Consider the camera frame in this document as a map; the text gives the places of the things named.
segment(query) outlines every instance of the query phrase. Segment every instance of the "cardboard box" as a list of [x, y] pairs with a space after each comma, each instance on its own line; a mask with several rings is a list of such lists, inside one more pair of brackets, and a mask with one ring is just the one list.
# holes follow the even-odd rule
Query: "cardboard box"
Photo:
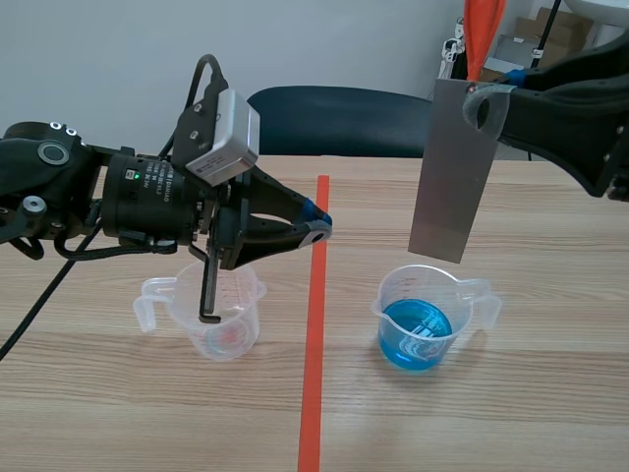
[[538, 35], [538, 22], [529, 18], [518, 17], [515, 20], [514, 36], [539, 42], [542, 35]]
[[[549, 8], [540, 8], [534, 20], [518, 18], [514, 35], [539, 43], [549, 18]], [[588, 18], [568, 12], [557, 12], [543, 49], [540, 65], [549, 66], [572, 53], [581, 51], [593, 24], [594, 22]]]
[[[537, 24], [537, 34], [542, 37], [543, 29], [550, 18], [549, 8], [540, 8], [535, 19]], [[586, 45], [588, 34], [594, 25], [594, 21], [589, 18], [580, 17], [574, 13], [557, 12], [557, 16], [552, 23], [548, 40], [555, 44], [566, 46], [570, 52], [581, 51]]]
[[520, 64], [501, 61], [500, 59], [496, 59], [494, 57], [487, 57], [485, 66], [481, 70], [481, 81], [491, 82], [514, 69], [522, 70], [524, 67]]
[[501, 72], [493, 71], [487, 67], [483, 67], [481, 70], [481, 82], [493, 82], [500, 77], [502, 77]]

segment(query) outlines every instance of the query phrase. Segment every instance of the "red tape line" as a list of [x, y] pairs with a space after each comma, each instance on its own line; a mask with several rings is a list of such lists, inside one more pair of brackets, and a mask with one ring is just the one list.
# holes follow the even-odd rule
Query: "red tape line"
[[[330, 177], [316, 181], [316, 205], [328, 212]], [[319, 472], [321, 453], [321, 393], [323, 386], [323, 322], [325, 318], [325, 272], [327, 242], [313, 245], [311, 288], [306, 330], [302, 424], [299, 431], [298, 472]]]

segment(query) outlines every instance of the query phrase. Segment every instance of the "robotic arm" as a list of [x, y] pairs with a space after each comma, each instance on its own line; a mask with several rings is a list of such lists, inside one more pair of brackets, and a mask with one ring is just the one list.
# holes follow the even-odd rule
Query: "robotic arm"
[[[205, 65], [211, 82], [194, 103]], [[219, 323], [213, 314], [219, 268], [293, 251], [332, 232], [329, 215], [255, 166], [258, 148], [259, 116], [228, 88], [209, 55], [197, 65], [184, 112], [159, 156], [86, 145], [59, 123], [13, 125], [0, 140], [0, 244], [39, 260], [40, 241], [53, 240], [70, 261], [173, 254], [188, 246], [204, 262], [200, 320]], [[66, 248], [68, 239], [101, 227], [118, 246]], [[199, 234], [207, 236], [204, 249], [195, 244]]]
[[629, 202], [629, 31], [473, 87], [463, 113], [479, 131], [557, 164], [591, 196]]

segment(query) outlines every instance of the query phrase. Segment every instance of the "blue liquid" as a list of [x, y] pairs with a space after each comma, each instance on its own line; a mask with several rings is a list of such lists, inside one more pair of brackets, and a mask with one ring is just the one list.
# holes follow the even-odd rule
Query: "blue liquid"
[[[396, 324], [422, 337], [444, 337], [452, 334], [448, 318], [435, 305], [423, 300], [399, 300], [384, 309]], [[453, 339], [425, 341], [415, 339], [388, 320], [380, 320], [380, 349], [393, 364], [422, 371], [439, 363]]]

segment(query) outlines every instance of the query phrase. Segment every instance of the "measuring cup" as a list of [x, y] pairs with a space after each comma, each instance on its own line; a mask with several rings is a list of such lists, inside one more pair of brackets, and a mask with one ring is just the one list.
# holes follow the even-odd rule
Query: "measuring cup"
[[256, 343], [259, 334], [257, 300], [266, 294], [266, 286], [257, 280], [249, 265], [235, 270], [220, 270], [216, 282], [214, 314], [219, 324], [199, 320], [203, 264], [194, 263], [176, 277], [152, 278], [142, 286], [142, 297], [134, 302], [134, 311], [143, 332], [156, 328], [155, 303], [163, 303], [166, 312], [188, 335], [199, 353], [215, 361], [242, 356]]
[[389, 273], [373, 312], [380, 317], [378, 341], [395, 365], [422, 371], [438, 364], [472, 316], [491, 329], [502, 301], [488, 280], [458, 280], [429, 265], [407, 265]]

